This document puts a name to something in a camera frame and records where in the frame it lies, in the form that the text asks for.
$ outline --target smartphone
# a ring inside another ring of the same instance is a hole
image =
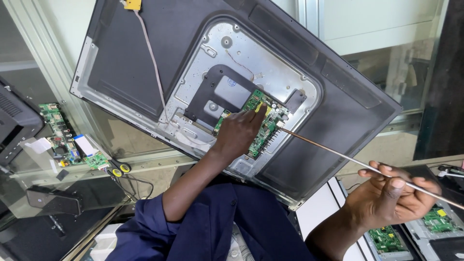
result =
[[[73,215],[82,213],[79,198],[64,191],[35,186],[26,189],[26,197],[31,207]]]

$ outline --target screwdriver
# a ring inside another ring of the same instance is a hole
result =
[[[302,136],[300,136],[300,135],[298,135],[298,134],[296,134],[296,133],[294,133],[294,132],[292,132],[292,131],[286,130],[286,129],[284,129],[284,128],[281,128],[281,130],[283,130],[284,132],[287,132],[288,134],[290,134],[290,135],[292,135],[292,136],[295,136],[295,137],[297,137],[297,138],[299,138],[299,139],[302,139],[302,140],[304,140],[304,141],[306,141],[306,142],[309,142],[309,143],[311,143],[311,144],[313,144],[313,145],[315,145],[315,146],[317,146],[317,147],[319,147],[319,148],[323,148],[323,149],[325,149],[325,150],[327,150],[327,151],[330,151],[330,152],[332,152],[332,153],[334,153],[334,154],[337,154],[338,156],[343,157],[343,158],[345,158],[345,159],[347,159],[347,160],[349,160],[349,161],[352,161],[352,162],[354,162],[354,163],[357,163],[357,164],[363,166],[364,168],[370,169],[370,170],[372,170],[372,171],[374,171],[374,172],[377,172],[377,173],[379,173],[379,174],[382,174],[382,175],[384,175],[384,176],[386,176],[386,177],[390,177],[390,178],[391,178],[391,176],[385,175],[385,174],[383,174],[382,172],[380,172],[380,170],[378,170],[378,169],[376,169],[376,168],[374,168],[374,167],[371,167],[371,166],[369,166],[368,164],[365,164],[365,163],[363,163],[363,162],[361,162],[361,161],[359,161],[359,160],[350,158],[350,157],[348,157],[348,156],[346,156],[346,155],[344,155],[344,154],[342,154],[342,153],[340,153],[340,152],[338,152],[338,151],[335,151],[335,150],[333,150],[333,149],[327,148],[326,146],[320,145],[319,143],[316,143],[316,142],[314,142],[314,141],[308,140],[307,138],[302,137]],[[464,210],[464,206],[463,206],[463,205],[458,204],[458,203],[456,203],[456,202],[454,202],[454,201],[451,201],[451,200],[449,200],[449,199],[446,199],[446,198],[444,198],[444,197],[442,197],[442,196],[440,196],[440,195],[438,195],[438,194],[435,194],[435,193],[433,193],[433,192],[430,192],[430,191],[428,191],[428,190],[426,190],[426,189],[424,189],[424,188],[422,188],[422,187],[420,187],[420,186],[418,186],[418,185],[416,185],[416,184],[413,184],[413,183],[411,183],[411,182],[406,181],[406,185],[409,186],[409,187],[411,187],[411,188],[413,188],[413,189],[415,189],[415,190],[418,190],[418,191],[420,191],[420,192],[424,192],[424,193],[426,193],[426,194],[429,195],[429,196],[432,196],[432,197],[434,197],[434,198],[437,198],[437,199],[439,199],[439,200],[442,200],[442,201],[444,201],[444,202],[446,202],[446,203],[448,203],[448,204],[451,204],[451,205],[453,205],[453,206],[456,206],[456,207],[458,207],[458,208]]]

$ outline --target speaker grille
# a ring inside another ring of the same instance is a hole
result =
[[[16,107],[9,99],[0,93],[0,109],[4,110],[8,115],[14,117],[23,111]]]

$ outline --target circuit board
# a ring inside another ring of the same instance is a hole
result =
[[[110,167],[108,159],[101,153],[101,151],[93,156],[85,157],[84,161],[92,170],[102,170],[103,168]]]
[[[60,105],[55,103],[39,104],[39,107],[41,116],[44,117],[45,122],[53,131],[53,136],[47,138],[52,144],[53,159],[62,167],[82,164],[82,158],[74,144],[71,130],[66,125],[60,111]]]
[[[379,254],[407,251],[407,248],[401,244],[392,226],[371,229],[369,230],[369,236],[374,241],[375,248]]]
[[[290,111],[260,90],[255,90],[253,94],[250,95],[245,105],[242,107],[242,111],[254,110],[257,112],[262,103],[267,104],[266,118],[259,129],[258,135],[249,148],[248,156],[252,158],[256,158],[263,151],[270,139],[276,134],[277,130],[285,125],[284,121],[289,119],[288,114]],[[218,123],[214,127],[213,135],[219,133],[222,121],[230,114],[228,110],[224,110]]]
[[[463,230],[448,216],[443,207],[437,204],[422,218],[422,221],[424,221],[427,229],[433,234]]]

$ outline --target navy blue sleeve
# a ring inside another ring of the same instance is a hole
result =
[[[162,194],[135,204],[135,216],[116,231],[116,248],[107,260],[166,260],[179,223],[164,217]]]

